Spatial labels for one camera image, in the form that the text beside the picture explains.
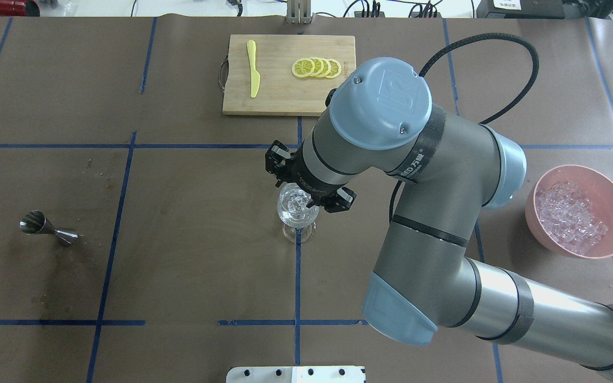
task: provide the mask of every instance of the wooden cutting board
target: wooden cutting board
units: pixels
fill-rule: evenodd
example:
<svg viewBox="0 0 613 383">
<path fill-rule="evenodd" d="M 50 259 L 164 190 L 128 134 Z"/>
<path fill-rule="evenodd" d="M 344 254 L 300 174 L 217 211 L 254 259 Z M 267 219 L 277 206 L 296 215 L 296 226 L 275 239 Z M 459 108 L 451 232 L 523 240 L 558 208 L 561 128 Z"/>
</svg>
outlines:
<svg viewBox="0 0 613 383">
<path fill-rule="evenodd" d="M 257 70 L 262 76 L 256 98 L 250 98 L 250 64 L 247 41 L 257 43 Z M 296 78 L 292 63 L 303 57 L 336 59 L 340 76 Z M 231 35 L 228 48 L 228 80 L 223 98 L 224 114 L 319 116 L 326 96 L 356 69 L 353 36 Z"/>
</svg>

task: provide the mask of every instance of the red cylinder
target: red cylinder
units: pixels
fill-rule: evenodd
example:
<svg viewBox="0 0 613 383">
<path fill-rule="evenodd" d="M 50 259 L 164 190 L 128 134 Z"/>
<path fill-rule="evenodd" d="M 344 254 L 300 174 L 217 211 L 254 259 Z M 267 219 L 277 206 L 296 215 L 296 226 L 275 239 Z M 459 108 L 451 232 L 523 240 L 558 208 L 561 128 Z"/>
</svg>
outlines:
<svg viewBox="0 0 613 383">
<path fill-rule="evenodd" d="M 39 15 L 39 5 L 32 0 L 0 0 L 0 15 Z"/>
</svg>

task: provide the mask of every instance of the metal jigger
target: metal jigger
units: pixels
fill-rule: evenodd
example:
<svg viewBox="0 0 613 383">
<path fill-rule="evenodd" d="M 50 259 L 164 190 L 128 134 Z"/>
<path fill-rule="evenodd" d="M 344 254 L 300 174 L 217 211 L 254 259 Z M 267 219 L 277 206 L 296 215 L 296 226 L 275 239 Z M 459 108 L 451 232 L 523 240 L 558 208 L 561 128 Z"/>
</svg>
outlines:
<svg viewBox="0 0 613 383">
<path fill-rule="evenodd" d="M 27 235 L 53 234 L 58 237 L 61 245 L 64 246 L 72 245 L 79 237 L 75 230 L 54 228 L 53 224 L 46 219 L 44 213 L 39 210 L 32 210 L 20 220 L 20 230 Z"/>
</svg>

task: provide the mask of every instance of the bowl of ice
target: bowl of ice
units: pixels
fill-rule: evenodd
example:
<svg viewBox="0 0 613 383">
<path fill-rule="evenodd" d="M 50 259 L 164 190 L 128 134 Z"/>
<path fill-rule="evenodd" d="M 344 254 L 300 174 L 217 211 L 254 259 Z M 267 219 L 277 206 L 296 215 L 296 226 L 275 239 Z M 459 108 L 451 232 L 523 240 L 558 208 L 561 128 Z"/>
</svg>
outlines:
<svg viewBox="0 0 613 383">
<path fill-rule="evenodd" d="M 553 252 L 582 259 L 613 255 L 613 182 L 581 165 L 548 170 L 526 201 L 526 224 Z"/>
</svg>

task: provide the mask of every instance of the light blue plastic cover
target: light blue plastic cover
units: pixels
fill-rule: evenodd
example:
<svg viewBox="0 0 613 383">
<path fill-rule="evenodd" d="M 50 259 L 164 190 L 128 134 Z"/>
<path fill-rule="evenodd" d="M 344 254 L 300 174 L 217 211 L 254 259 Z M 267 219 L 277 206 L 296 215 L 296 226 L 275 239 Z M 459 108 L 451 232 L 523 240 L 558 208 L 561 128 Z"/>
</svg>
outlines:
<svg viewBox="0 0 613 383">
<path fill-rule="evenodd" d="M 427 346 L 437 327 L 377 274 L 370 274 L 363 316 L 373 329 L 397 342 Z"/>
<path fill-rule="evenodd" d="M 498 181 L 496 192 L 486 205 L 485 209 L 498 209 L 507 204 L 514 192 L 521 188 L 526 177 L 526 155 L 521 147 L 507 137 L 496 133 L 494 129 L 485 126 L 493 134 L 498 143 L 501 155 L 501 178 Z"/>
<path fill-rule="evenodd" d="M 410 64 L 378 57 L 358 67 L 333 94 L 330 119 L 345 140 L 369 150 L 415 140 L 432 112 L 425 79 Z"/>
</svg>

